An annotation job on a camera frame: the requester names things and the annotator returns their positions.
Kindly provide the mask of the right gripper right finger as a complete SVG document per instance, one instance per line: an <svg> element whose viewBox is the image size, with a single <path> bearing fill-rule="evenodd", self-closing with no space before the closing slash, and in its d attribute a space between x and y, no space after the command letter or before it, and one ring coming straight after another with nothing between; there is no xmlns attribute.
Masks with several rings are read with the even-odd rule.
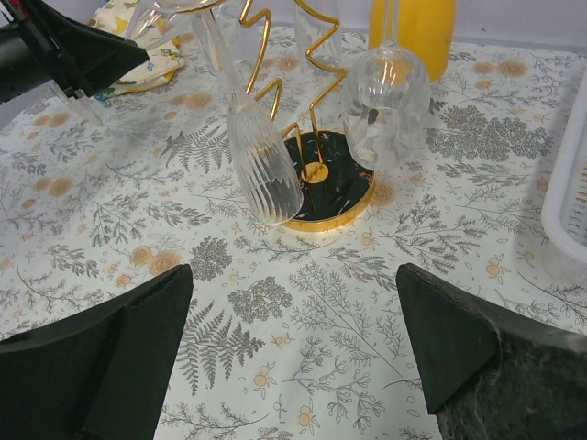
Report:
<svg viewBox="0 0 587 440"><path fill-rule="evenodd" d="M465 292L417 265L396 273L426 407L445 439L583 439L586 337Z"/></svg>

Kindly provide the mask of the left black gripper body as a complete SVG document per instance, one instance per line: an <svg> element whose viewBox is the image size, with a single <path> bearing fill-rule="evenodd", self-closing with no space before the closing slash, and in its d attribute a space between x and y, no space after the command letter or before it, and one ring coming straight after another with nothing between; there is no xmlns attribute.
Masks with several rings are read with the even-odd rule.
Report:
<svg viewBox="0 0 587 440"><path fill-rule="evenodd" d="M17 22L1 26L1 104L53 81L49 71L21 38Z"/></svg>

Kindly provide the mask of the yellow plastic goblet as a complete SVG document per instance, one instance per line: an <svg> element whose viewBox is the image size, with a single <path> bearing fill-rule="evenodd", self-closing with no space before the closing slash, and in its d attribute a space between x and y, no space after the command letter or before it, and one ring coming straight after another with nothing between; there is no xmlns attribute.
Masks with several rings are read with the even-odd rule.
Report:
<svg viewBox="0 0 587 440"><path fill-rule="evenodd" d="M380 46L384 28L386 1L372 1L369 50ZM400 1L398 18L398 43L411 51L426 67L431 83L445 73L449 63L450 45L455 27L457 1L423 0ZM404 85L409 71L407 61L398 61L395 66L378 60L380 67L387 67L382 75L382 84Z"/></svg>

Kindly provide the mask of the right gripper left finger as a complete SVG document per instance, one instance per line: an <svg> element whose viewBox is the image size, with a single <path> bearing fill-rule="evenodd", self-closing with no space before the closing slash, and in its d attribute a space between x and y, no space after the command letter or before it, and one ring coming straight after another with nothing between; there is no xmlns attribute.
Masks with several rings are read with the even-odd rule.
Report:
<svg viewBox="0 0 587 440"><path fill-rule="evenodd" d="M2 340L2 438L153 438L192 294L182 264Z"/></svg>

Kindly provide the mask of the tall clear flute glass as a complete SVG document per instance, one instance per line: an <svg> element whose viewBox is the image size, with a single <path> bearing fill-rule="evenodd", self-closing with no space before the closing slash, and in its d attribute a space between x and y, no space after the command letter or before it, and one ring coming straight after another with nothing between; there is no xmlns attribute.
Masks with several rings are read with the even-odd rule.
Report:
<svg viewBox="0 0 587 440"><path fill-rule="evenodd" d="M227 78L231 103L227 117L227 134L231 156L241 190L254 217L263 224L278 225L293 219L303 205L293 161L282 135L273 124L282 92L282 79L270 82L251 95L258 78L271 32L271 10L262 8L251 14L247 1L239 15L239 24L251 28L263 23L258 58L245 89L229 58L219 26L210 15L203 15L206 30Z"/></svg>

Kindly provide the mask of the gold wine glass rack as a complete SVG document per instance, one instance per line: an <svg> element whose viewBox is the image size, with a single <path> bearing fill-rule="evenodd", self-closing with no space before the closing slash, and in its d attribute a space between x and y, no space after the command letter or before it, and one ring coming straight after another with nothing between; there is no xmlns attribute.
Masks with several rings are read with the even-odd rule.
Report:
<svg viewBox="0 0 587 440"><path fill-rule="evenodd" d="M316 122L316 107L347 74L345 68L327 65L314 56L314 52L339 31L339 20L318 12L305 1L298 1L296 6L327 26L325 33L305 51L306 60L320 71L336 74L337 78L309 105L310 132L302 132L296 122L282 132L303 202L298 214L281 224L302 232L326 232L351 224L366 208L373 195L373 173L350 156L344 134L320 130Z"/></svg>

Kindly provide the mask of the plain clear flute glass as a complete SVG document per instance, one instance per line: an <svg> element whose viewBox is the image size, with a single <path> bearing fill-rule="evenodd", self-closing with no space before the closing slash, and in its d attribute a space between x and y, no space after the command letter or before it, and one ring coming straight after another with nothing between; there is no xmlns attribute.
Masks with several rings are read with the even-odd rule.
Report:
<svg viewBox="0 0 587 440"><path fill-rule="evenodd" d="M101 127L103 120L91 106L90 99L84 94L83 91L77 91L74 96L68 97L60 86L53 80L48 82L50 90L73 112L82 116L84 119L94 123L96 126Z"/></svg>

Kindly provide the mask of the slim clear champagne flute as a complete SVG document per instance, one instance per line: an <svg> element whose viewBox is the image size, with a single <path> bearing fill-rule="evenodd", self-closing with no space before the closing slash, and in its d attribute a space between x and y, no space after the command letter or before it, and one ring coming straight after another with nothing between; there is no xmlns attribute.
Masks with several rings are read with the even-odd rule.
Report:
<svg viewBox="0 0 587 440"><path fill-rule="evenodd" d="M316 12L336 19L340 19L338 1L335 0L309 0L305 3ZM294 4L294 37L297 55L302 62L302 69L316 67L307 60L305 54L310 46L324 37L333 27L331 23L319 20L305 12L297 3ZM333 67L340 67L342 63L342 36L338 29L314 52L313 57L321 63Z"/></svg>

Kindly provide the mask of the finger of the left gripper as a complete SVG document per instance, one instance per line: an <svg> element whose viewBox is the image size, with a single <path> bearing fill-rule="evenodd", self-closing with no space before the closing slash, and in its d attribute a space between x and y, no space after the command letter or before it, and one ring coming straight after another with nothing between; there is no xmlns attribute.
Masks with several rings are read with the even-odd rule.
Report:
<svg viewBox="0 0 587 440"><path fill-rule="evenodd" d="M41 62L68 96L94 96L133 68L140 55L122 38L73 20L43 1L34 3L34 22L43 36Z"/></svg>

